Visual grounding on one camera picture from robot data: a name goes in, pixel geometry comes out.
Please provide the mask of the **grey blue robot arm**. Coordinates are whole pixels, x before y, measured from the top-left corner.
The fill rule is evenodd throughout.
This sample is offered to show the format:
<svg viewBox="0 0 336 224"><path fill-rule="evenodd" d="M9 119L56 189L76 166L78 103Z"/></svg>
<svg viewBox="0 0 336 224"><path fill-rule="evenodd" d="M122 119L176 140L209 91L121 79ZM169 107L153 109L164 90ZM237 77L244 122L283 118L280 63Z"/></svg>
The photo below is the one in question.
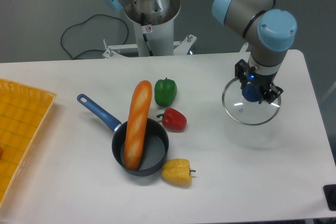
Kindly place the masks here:
<svg viewBox="0 0 336 224"><path fill-rule="evenodd" d="M173 54L174 18L180 0L104 0L114 11L123 10L133 22L140 56ZM214 0L213 16L252 47L248 61L235 65L235 78L251 102L274 102L282 89L274 78L293 44L296 19L276 9L278 0Z"/></svg>

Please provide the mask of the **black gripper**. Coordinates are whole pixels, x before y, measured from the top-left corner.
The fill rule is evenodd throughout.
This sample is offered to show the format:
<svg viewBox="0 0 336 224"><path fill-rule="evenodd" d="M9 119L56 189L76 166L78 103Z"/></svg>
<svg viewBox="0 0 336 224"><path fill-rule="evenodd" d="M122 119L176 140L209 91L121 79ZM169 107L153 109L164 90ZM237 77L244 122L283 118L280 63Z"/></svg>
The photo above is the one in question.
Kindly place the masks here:
<svg viewBox="0 0 336 224"><path fill-rule="evenodd" d="M271 104L283 93L282 88L274 85L276 66L264 66L255 60L246 62L241 59L234 66L234 74L243 90L246 86L249 86L254 87L260 93L259 104L263 101Z"/></svg>

